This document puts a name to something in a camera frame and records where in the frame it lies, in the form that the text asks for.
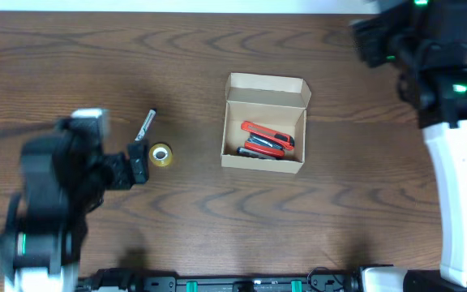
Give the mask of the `blue capped marker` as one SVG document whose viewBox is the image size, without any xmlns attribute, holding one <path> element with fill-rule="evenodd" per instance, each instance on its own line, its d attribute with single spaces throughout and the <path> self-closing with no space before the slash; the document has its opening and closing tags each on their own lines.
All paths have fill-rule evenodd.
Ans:
<svg viewBox="0 0 467 292">
<path fill-rule="evenodd" d="M 244 156 L 244 157 L 251 157 L 251 158 L 258 158 L 258 159 L 267 159 L 267 160 L 276 160 L 275 157 L 262 154 L 260 152 L 256 152 L 244 147 L 238 147 L 237 148 L 237 154 Z"/>
</svg>

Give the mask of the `black and white marker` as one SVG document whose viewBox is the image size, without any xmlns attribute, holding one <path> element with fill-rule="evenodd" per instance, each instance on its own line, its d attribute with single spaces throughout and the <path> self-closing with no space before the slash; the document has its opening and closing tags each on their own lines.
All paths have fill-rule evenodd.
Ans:
<svg viewBox="0 0 467 292">
<path fill-rule="evenodd" d="M 145 138 L 146 134 L 148 133 L 149 127 L 151 126 L 152 122 L 154 121 L 156 117 L 156 114 L 157 114 L 157 109 L 149 110 L 148 115 L 144 119 L 144 122 L 141 128 L 139 129 L 137 136 L 135 137 L 135 142 L 139 142 Z"/>
</svg>

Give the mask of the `orange utility knife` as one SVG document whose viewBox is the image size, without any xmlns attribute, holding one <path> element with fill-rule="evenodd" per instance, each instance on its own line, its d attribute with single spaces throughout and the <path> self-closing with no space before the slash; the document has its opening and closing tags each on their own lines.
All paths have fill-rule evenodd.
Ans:
<svg viewBox="0 0 467 292">
<path fill-rule="evenodd" d="M 277 143 L 286 150 L 294 149 L 295 143 L 291 135 L 279 131 L 274 131 L 273 129 L 262 127 L 260 125 L 254 124 L 253 122 L 248 121 L 242 122 L 241 129 L 244 131 L 248 131 L 251 134 L 264 137 L 266 140 L 270 140 L 274 143 Z"/>
</svg>

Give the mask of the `clear yellowish tape roll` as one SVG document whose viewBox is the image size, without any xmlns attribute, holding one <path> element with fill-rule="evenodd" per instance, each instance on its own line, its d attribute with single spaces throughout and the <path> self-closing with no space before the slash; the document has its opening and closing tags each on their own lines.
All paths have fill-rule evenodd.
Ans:
<svg viewBox="0 0 467 292">
<path fill-rule="evenodd" d="M 154 144 L 149 151 L 150 161 L 158 167 L 166 167 L 172 163 L 173 153 L 168 144 Z"/>
</svg>

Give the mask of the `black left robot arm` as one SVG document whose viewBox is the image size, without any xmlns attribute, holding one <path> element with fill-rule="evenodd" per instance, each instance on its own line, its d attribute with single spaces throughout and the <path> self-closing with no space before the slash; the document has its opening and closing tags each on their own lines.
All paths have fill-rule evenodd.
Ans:
<svg viewBox="0 0 467 292">
<path fill-rule="evenodd" d="M 103 150 L 104 119 L 64 118 L 20 153 L 24 191 L 15 195 L 0 233 L 6 291 L 73 291 L 88 232 L 86 216 L 106 191 L 148 180 L 148 148 Z"/>
</svg>

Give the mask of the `brown cardboard box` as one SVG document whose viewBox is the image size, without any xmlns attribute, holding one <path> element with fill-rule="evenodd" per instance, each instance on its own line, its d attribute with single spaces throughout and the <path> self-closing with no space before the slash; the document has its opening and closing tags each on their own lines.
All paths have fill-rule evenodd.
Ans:
<svg viewBox="0 0 467 292">
<path fill-rule="evenodd" d="M 225 85 L 225 125 L 221 145 L 223 167 L 296 174 L 305 162 L 306 108 L 311 90 L 300 78 L 232 73 Z M 250 137 L 244 121 L 291 135 L 294 149 L 276 160 L 244 157 L 238 147 Z"/>
</svg>

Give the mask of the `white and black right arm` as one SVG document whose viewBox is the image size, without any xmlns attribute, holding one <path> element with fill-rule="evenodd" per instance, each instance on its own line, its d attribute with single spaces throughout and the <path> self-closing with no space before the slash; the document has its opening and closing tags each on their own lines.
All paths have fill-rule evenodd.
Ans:
<svg viewBox="0 0 467 292">
<path fill-rule="evenodd" d="M 416 111 L 435 170 L 442 223 L 436 270 L 359 268 L 349 291 L 467 291 L 467 1 L 407 1 L 353 22 L 358 55 L 389 63 Z"/>
</svg>

